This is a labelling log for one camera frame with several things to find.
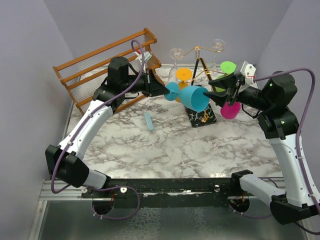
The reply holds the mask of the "pink plastic goblet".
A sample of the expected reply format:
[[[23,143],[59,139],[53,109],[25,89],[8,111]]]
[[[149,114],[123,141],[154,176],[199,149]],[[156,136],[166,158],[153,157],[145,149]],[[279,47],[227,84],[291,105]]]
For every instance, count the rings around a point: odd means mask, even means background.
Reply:
[[[223,118],[227,120],[232,120],[236,118],[240,110],[241,104],[239,102],[235,102],[233,105],[225,103],[224,106],[220,109],[220,114]]]

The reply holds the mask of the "green plastic goblet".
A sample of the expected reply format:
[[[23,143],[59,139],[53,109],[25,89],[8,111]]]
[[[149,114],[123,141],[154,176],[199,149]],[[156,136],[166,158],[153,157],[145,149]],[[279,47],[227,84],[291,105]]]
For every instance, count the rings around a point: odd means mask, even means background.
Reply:
[[[220,75],[218,76],[216,79],[221,79],[223,77],[226,77],[227,75],[232,74],[235,69],[236,69],[237,65],[231,61],[224,61],[220,64],[220,69],[224,72],[224,75]]]

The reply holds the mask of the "orange plastic goblet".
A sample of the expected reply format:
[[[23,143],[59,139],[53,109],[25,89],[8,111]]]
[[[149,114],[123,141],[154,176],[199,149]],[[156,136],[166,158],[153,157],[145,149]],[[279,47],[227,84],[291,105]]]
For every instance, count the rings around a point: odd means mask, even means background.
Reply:
[[[179,89],[182,90],[189,86],[193,72],[189,68],[179,68],[175,73]]]

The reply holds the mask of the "blue plastic goblet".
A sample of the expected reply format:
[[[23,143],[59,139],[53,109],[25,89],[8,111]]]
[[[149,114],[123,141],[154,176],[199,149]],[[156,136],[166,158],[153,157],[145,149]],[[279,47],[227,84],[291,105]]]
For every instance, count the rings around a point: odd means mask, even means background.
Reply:
[[[180,89],[175,82],[169,82],[165,87],[169,90],[169,93],[164,95],[166,100],[175,101],[179,98],[186,108],[193,111],[202,112],[210,103],[210,98],[205,95],[209,91],[205,87],[191,85]]]

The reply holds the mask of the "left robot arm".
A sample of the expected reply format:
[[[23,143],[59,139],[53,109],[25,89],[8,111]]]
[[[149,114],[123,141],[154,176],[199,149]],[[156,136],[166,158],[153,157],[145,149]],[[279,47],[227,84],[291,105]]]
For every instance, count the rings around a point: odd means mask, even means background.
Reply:
[[[95,90],[87,111],[76,127],[57,146],[47,147],[45,158],[53,181],[59,179],[76,188],[91,187],[101,198],[110,193],[111,178],[90,169],[83,162],[93,138],[124,102],[126,93],[142,93],[146,97],[169,93],[153,70],[144,69],[142,65],[139,72],[130,75],[130,68],[131,64],[127,58],[112,58],[107,68],[107,77]]]

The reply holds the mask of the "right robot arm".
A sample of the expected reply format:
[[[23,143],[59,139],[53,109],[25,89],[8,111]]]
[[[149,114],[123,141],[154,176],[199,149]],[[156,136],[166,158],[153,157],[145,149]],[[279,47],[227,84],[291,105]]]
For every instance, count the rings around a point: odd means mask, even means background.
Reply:
[[[232,73],[208,82],[224,92],[204,93],[220,107],[238,102],[258,110],[258,124],[276,154],[285,190],[266,183],[250,170],[233,173],[229,189],[236,196],[248,192],[263,201],[282,225],[320,213],[320,193],[309,171],[301,138],[309,107],[304,108],[300,120],[288,107],[298,91],[292,73],[292,70],[276,71],[264,77],[267,82],[263,89],[248,86],[244,90],[240,89],[244,77]]]

